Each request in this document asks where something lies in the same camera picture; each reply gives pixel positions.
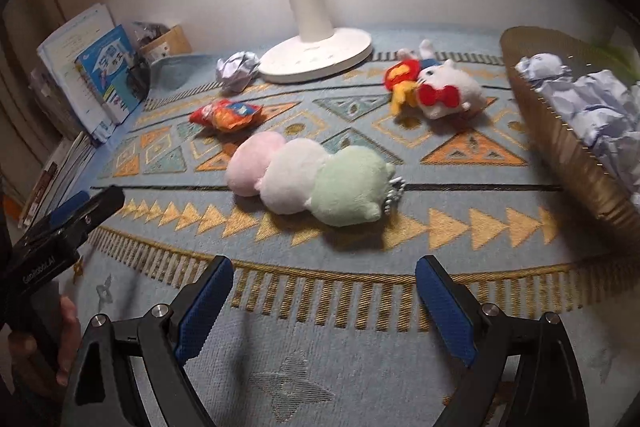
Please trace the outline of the person's left hand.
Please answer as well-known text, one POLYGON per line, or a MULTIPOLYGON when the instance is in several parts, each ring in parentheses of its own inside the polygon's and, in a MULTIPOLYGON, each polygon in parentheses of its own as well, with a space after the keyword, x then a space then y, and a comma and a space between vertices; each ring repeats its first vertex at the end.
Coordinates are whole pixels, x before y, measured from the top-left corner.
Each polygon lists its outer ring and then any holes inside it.
POLYGON ((53 315, 58 320, 54 335, 44 331, 44 336, 37 338, 11 331, 8 337, 15 388, 38 397, 64 391, 80 346, 80 324, 72 299, 62 296, 53 315))

